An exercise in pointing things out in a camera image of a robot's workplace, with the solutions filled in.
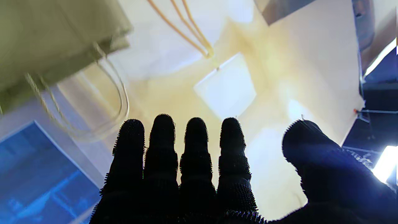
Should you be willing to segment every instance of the square light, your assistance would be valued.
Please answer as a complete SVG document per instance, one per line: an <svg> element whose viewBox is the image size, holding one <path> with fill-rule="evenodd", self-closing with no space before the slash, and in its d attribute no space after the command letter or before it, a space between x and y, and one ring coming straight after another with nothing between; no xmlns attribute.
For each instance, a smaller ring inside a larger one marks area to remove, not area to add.
<svg viewBox="0 0 398 224"><path fill-rule="evenodd" d="M386 183L396 165L398 165L398 147L387 146L372 172L377 179Z"/></svg>
<svg viewBox="0 0 398 224"><path fill-rule="evenodd" d="M256 91L244 56L238 53L194 86L195 92L221 120L241 115Z"/></svg>

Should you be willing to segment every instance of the glove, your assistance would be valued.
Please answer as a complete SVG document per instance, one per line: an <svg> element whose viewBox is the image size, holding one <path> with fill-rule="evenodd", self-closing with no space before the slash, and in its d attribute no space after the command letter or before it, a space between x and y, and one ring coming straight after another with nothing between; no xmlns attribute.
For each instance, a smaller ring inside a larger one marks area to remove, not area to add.
<svg viewBox="0 0 398 224"><path fill-rule="evenodd" d="M308 198L281 223L398 223L396 193L308 120L285 132L282 151Z"/></svg>
<svg viewBox="0 0 398 224"><path fill-rule="evenodd" d="M165 114L155 118L145 168L144 127L138 120L126 121L90 223L265 223L257 213L251 191L246 145L238 121L227 118L222 123L217 193L211 182L203 120L193 118L188 122L184 141L178 186L172 118Z"/></svg>
<svg viewBox="0 0 398 224"><path fill-rule="evenodd" d="M113 150L114 160L90 223L263 224L251 191L251 174L238 121L222 123L217 192L207 130L191 119L181 156L181 185L170 116L155 118L144 155L144 127L126 121ZM310 121L297 121L283 138L283 154L302 178L308 204L268 223L396 223L396 195Z"/></svg>

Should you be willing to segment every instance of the glove finger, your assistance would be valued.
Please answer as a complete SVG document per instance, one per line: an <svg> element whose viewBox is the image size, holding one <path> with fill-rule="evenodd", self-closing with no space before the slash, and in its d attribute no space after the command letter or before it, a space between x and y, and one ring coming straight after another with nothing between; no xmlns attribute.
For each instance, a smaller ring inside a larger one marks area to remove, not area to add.
<svg viewBox="0 0 398 224"><path fill-rule="evenodd" d="M239 122L235 118L223 121L220 137L219 186L217 197L224 210L255 211L257 205L251 190L246 144Z"/></svg>
<svg viewBox="0 0 398 224"><path fill-rule="evenodd" d="M124 122L113 149L114 158L101 196L114 191L133 191L140 185L144 141L144 126L139 120Z"/></svg>
<svg viewBox="0 0 398 224"><path fill-rule="evenodd" d="M145 155L144 206L148 212L158 215L173 216L178 213L178 158L174 142L172 118L165 114L157 116Z"/></svg>
<svg viewBox="0 0 398 224"><path fill-rule="evenodd" d="M283 137L282 151L301 176L309 202L333 202L354 209L361 217L393 217L394 192L315 123L293 123Z"/></svg>
<svg viewBox="0 0 398 224"><path fill-rule="evenodd" d="M181 212L211 215L215 212L215 188L211 182L212 165L207 149L205 122L192 118L185 131L185 149L181 155Z"/></svg>
<svg viewBox="0 0 398 224"><path fill-rule="evenodd" d="M140 204L132 202L141 201L143 153L144 126L139 120L127 120L120 128L114 159L90 224L120 223L140 214Z"/></svg>

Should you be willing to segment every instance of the rope handle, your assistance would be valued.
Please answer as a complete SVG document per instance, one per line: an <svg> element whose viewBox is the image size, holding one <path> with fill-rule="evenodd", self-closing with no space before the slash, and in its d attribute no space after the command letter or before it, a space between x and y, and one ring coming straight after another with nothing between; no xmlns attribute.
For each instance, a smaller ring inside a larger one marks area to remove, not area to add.
<svg viewBox="0 0 398 224"><path fill-rule="evenodd" d="M62 130L64 130L66 133L68 133L70 136L72 136L73 138L77 139L77 140L81 140L81 141L88 141L88 142L93 142L93 141L98 141L103 139L104 137L108 136L110 133L117 131L119 129L120 124L128 118L129 115L129 110L130 110L130 102L129 102L129 98L127 95L127 91L126 88L124 86L124 82L122 80L122 77L119 75L119 73L117 72L116 68L114 67L113 63L111 61L109 61L109 59L107 58L106 53L99 47L99 45L97 43L94 43L94 48L98 51L98 53L105 59L105 61L109 64L109 66L111 67L111 69L113 70L116 78L113 78L112 75L110 75L104 68L102 65L99 64L98 60L96 61L97 65L100 67L100 69L108 76L108 78L111 80L111 82L113 83L113 85L116 87L117 91L118 91L118 95L119 95L119 101L120 101L120 108L118 111L118 114L116 116L114 116L112 118L112 120L110 122L107 122L105 124L102 124L98 129L96 129L95 131L83 131L80 130L78 128L75 128L64 116L64 114L62 113L61 109L59 108L59 105L54 97L53 92L51 91L51 89L49 88L49 86L47 85L47 83L44 81L43 77L41 75L39 75L39 79L40 82L42 83L42 85L44 86L45 90L49 93L50 97L51 97L51 101L53 102L61 120L64 122L64 124L62 124L61 122L59 122L58 119L55 118L55 116L53 115L53 113L49 110L48 105L44 99L44 97L42 96L42 94L40 93L40 90L38 88L38 86L36 85L35 81L33 80L32 76L29 73L25 74L25 79L28 82L28 84L30 85L30 87L32 88L32 90L34 91L37 99L40 101L44 111L46 112L46 114L49 116L49 118L55 123L57 124ZM123 112L123 107L124 105L126 105L126 110Z"/></svg>

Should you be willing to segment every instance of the cable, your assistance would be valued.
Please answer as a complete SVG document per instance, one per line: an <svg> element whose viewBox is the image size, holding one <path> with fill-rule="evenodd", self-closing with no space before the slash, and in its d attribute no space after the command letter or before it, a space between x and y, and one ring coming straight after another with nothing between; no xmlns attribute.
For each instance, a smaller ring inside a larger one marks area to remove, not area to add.
<svg viewBox="0 0 398 224"><path fill-rule="evenodd" d="M187 26L187 28L192 32L192 34L198 39L198 41L205 47L205 49L208 51L206 53L203 49L201 49L197 44L195 44L189 37L187 37L184 33L182 33L174 24L172 24L166 16L160 11L160 9L155 5L155 3L152 0L147 0L148 3L152 6L152 8L158 13L158 15L174 30L176 31L183 39L185 39L189 44L191 44L194 48L196 48L198 51L202 53L202 55L206 58L212 58L214 56L214 50L211 47L210 43L207 41L207 39L204 37L203 33L200 31L199 27L196 25L195 21L193 20L191 13L189 11L189 8L187 6L187 3L185 0L183 1L185 10L187 11L188 18L192 22L193 26L195 27L196 31L199 33L199 36L194 32L192 27L187 23L187 21L183 18L181 12L179 11L177 4L175 3L174 0L171 0L175 10L177 11L177 14L179 15L180 19L182 22Z"/></svg>

